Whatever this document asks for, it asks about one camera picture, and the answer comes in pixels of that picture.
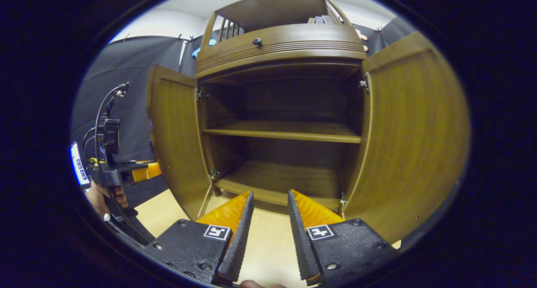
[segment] blue object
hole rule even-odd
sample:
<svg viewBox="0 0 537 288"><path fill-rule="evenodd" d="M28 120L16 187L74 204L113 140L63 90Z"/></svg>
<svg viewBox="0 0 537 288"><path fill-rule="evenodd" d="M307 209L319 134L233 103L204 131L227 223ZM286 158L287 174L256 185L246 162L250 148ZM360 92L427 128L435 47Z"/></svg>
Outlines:
<svg viewBox="0 0 537 288"><path fill-rule="evenodd" d="M216 45L216 39L209 39L209 47L211 45ZM194 58L198 58L198 52L200 51L201 47L198 47L198 49L196 49L196 51L194 51L192 53L192 57Z"/></svg>

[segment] black cable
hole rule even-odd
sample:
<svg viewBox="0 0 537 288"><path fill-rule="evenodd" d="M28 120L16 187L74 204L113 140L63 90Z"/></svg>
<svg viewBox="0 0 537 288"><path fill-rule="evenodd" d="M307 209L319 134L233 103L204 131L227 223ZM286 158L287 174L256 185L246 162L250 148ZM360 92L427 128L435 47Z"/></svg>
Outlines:
<svg viewBox="0 0 537 288"><path fill-rule="evenodd" d="M113 88L105 97L104 99L102 100L100 106L99 106L99 110L97 110L97 116L96 116L96 119L95 119L95 127L94 127L94 139L95 139L95 158L96 158L96 163L97 163L97 166L99 167L99 176L101 177L101 179L104 178L104 173L102 172L102 167L100 165L100 160L99 160L99 154L98 154L98 142L97 142L97 133L98 131L95 129L96 127L98 127L99 125L99 120L100 120L100 114L102 112L102 108L104 107L104 104L109 100L109 97L111 97L111 95L113 95L114 93L116 93L117 91L120 91L120 89L124 89L128 87L128 83L125 83L125 84L121 84L115 88ZM138 234L139 236L141 236L144 240L146 240L148 243L149 241L140 233L138 232L138 230L136 230L136 228L134 228L134 226L131 224L131 222L127 219L126 215L123 213L123 210L121 210L121 207L119 206L119 203L117 203L117 200L115 199L115 197L117 196L115 194L115 191L114 191L114 187L111 186L111 187L106 187L107 189L107 192L109 194L109 196L112 198L112 202L114 202L115 206L117 207L118 211L120 212L121 216L123 217L126 225L128 228L130 228L132 231L134 231L136 234Z"/></svg>
<svg viewBox="0 0 537 288"><path fill-rule="evenodd" d="M88 136L90 135L90 133L92 131L95 130L95 127L92 127L91 129L89 129L89 131L86 132L86 135L84 135L84 138L82 139L82 144L85 144L86 143L86 138L88 138Z"/></svg>
<svg viewBox="0 0 537 288"><path fill-rule="evenodd" d="M82 147L82 156L83 159L86 160L86 146L88 146L88 143L90 143L91 140L94 140L95 136L90 137L86 142L84 143L84 146Z"/></svg>

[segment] human hand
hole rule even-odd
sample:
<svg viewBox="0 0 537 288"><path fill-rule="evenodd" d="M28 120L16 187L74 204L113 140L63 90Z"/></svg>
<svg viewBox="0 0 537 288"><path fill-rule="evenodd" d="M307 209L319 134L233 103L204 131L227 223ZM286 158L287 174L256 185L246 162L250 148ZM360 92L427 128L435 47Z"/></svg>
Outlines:
<svg viewBox="0 0 537 288"><path fill-rule="evenodd" d="M121 204L123 208L128 207L127 197L125 196L123 187L121 186L114 187L114 192L116 194L115 200L117 200L117 202ZM111 197L111 195L108 193L106 188L96 184L95 181L92 181L90 190L86 192L86 198L88 199L92 207L95 209L95 211L99 214L101 218L106 213L107 214L110 213L110 209L104 202L105 196L108 198Z"/></svg>
<svg viewBox="0 0 537 288"><path fill-rule="evenodd" d="M265 288L257 284L253 280L244 280L240 283L239 287L240 288ZM283 286L282 284L275 284L275 285L270 286L269 288L285 288L285 286Z"/></svg>

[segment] light wooden floor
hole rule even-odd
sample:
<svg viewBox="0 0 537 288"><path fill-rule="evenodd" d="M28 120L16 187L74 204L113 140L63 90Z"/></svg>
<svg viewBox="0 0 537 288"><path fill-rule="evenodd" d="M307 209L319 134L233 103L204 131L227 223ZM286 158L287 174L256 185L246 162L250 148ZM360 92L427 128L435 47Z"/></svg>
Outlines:
<svg viewBox="0 0 537 288"><path fill-rule="evenodd" d="M224 204L235 195L223 192L212 196L207 212ZM300 280L297 253L287 207L265 202L254 203L246 253L238 282L255 280L263 286L282 284L288 288L307 287ZM178 219L187 219L169 190L136 207L138 219L155 237ZM401 242L393 246L399 248Z"/></svg>

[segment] decorative grooves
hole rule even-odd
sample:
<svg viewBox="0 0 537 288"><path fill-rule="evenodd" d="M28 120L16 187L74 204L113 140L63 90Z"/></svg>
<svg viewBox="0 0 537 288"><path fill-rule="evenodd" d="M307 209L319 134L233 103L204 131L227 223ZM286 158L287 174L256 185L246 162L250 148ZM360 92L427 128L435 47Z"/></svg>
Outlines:
<svg viewBox="0 0 537 288"><path fill-rule="evenodd" d="M287 43L277 43L274 45L263 45L262 47L251 47L250 49L224 55L208 62L199 63L196 66L196 73L206 71L210 68L226 63L234 62L244 58L255 57L270 53L281 53L299 50L342 50L353 52L365 52L361 43L344 41L297 41Z"/></svg>

